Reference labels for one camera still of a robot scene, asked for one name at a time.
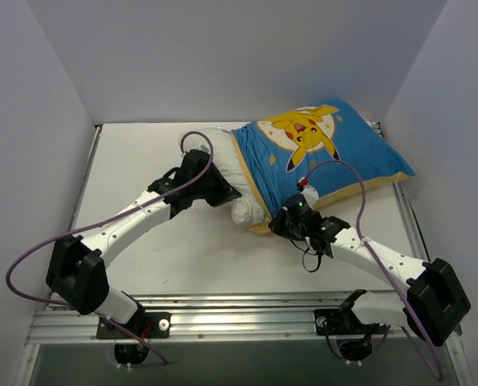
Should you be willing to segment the white pillow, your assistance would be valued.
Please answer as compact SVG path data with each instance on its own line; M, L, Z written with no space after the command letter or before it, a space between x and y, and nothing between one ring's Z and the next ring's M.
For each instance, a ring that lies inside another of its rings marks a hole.
M270 222L269 214L255 197L248 177L243 171L232 133L221 128L198 129L198 132L212 143L213 163L218 171L241 195L230 202L233 222L251 232L259 234L270 232L267 226Z

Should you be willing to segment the blue Pikachu pillowcase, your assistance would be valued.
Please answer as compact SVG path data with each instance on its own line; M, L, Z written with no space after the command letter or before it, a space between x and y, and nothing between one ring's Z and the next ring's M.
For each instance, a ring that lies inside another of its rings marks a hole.
M415 175L408 162L347 102L300 107L231 132L243 176L233 220L268 232L282 203L310 175L316 209Z

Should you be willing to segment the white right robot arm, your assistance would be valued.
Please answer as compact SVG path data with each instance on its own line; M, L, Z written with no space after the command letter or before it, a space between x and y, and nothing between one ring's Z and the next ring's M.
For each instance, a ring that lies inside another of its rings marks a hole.
M317 257L353 265L393 288L394 294L359 289L350 295L338 313L347 331L373 324L401 326L440 347L471 309L448 262L409 257L361 238L346 221L311 209L301 194L284 203L269 227L287 240L306 243Z

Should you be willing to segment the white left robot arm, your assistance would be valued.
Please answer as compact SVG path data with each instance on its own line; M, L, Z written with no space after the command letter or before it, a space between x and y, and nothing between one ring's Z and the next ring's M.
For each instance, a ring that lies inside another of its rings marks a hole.
M56 241L46 283L80 314L111 318L125 337L134 337L143 329L144 312L132 297L110 287L106 270L112 261L194 201L202 199L211 207L219 207L239 197L209 154L191 150L180 166L155 180L114 220L98 226L95 232L76 232Z

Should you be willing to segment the aluminium front rail frame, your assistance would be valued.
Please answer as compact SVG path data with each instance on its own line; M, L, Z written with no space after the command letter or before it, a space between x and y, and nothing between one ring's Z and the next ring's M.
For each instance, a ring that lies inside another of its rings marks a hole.
M170 314L170 343L316 339L314 312L332 309L348 296L342 291L146 295L146 312ZM97 343L98 317L54 306L38 311L27 336L29 344Z

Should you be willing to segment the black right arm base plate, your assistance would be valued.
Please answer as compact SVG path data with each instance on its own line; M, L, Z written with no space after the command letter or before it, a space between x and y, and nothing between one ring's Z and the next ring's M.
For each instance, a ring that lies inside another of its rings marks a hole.
M385 325L361 324L353 316L344 317L338 308L316 309L313 315L315 332L319 336L367 335L368 333L382 335L385 332Z

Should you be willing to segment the aluminium right side rail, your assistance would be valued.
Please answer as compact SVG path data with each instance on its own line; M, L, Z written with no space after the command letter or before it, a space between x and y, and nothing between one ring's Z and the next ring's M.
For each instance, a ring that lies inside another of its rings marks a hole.
M385 184L367 194L367 235L399 252L429 261L414 210L401 183Z

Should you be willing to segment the aluminium rail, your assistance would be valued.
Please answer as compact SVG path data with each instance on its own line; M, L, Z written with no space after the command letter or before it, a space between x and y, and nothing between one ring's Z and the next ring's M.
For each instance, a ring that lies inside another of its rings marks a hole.
M85 189L87 187L89 176L90 176L90 173L91 173L91 170L92 170L93 160L95 158L95 154L97 152L97 147L98 147L99 141L101 139L101 132L103 130L103 126L104 126L103 124L94 126L95 131L94 131L93 140L92 140L91 146L89 148L88 156L87 156L86 161L85 161L83 177L82 177L82 180L81 180L81 183L80 183L80 188L77 192L75 207L72 211L67 231L73 230L75 225L76 225L76 221L77 221L77 218L78 218L78 215L79 215L79 212L80 212L80 207L81 207L82 200L83 200L83 197L84 197Z
M367 235L399 252L429 261L414 210L401 183L385 184L367 194Z

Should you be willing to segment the aluminium left side rail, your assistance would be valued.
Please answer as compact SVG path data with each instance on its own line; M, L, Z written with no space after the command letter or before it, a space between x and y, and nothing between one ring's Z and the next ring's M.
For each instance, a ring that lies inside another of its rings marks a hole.
M88 156L87 156L86 161L85 161L83 177L82 177L82 180L81 180L81 183L80 183L80 188L77 192L75 207L72 211L67 231L73 230L75 225L76 225L76 221L77 221L77 218L78 218L78 215L79 215L79 212L80 212L80 207L81 207L82 200L83 200L83 197L84 197L85 189L87 187L89 176L90 176L90 173L91 173L91 170L92 170L93 160L95 158L95 154L97 152L97 147L98 147L99 141L101 139L101 132L103 130L103 126L104 126L103 124L94 126L95 131L94 131L93 140L92 140L91 146L89 148Z

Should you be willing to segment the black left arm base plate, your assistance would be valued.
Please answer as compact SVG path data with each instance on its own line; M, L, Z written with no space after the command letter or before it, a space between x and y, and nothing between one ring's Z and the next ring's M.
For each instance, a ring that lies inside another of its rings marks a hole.
M168 312L146 311L140 318L133 317L124 327L142 339L166 339L170 335L171 314ZM99 318L97 339L130 339L130 336Z

